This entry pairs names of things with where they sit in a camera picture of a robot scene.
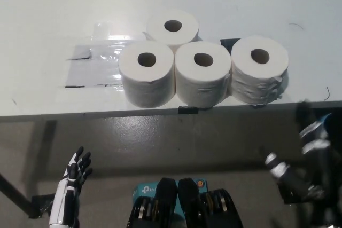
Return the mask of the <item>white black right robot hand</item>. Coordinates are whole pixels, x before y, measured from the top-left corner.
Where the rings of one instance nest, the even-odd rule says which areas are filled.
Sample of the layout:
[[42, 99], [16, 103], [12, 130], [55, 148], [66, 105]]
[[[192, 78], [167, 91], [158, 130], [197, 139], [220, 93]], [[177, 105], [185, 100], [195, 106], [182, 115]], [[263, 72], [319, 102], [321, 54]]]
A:
[[279, 159], [276, 153], [263, 150], [265, 165], [271, 175], [292, 189], [302, 199], [324, 200], [334, 192], [331, 143], [324, 127], [324, 119], [315, 115], [311, 104], [299, 102], [295, 121], [302, 143], [301, 152], [307, 164], [309, 180], [304, 180], [290, 166]]

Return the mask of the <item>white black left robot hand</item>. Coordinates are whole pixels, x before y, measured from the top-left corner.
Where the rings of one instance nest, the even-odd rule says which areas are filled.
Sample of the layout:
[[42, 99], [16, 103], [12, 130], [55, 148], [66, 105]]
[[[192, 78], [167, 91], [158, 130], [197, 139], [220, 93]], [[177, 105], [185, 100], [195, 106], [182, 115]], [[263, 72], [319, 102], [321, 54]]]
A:
[[91, 153], [80, 147], [70, 159], [62, 179], [58, 183], [49, 227], [79, 227], [80, 194], [83, 184], [92, 173]]

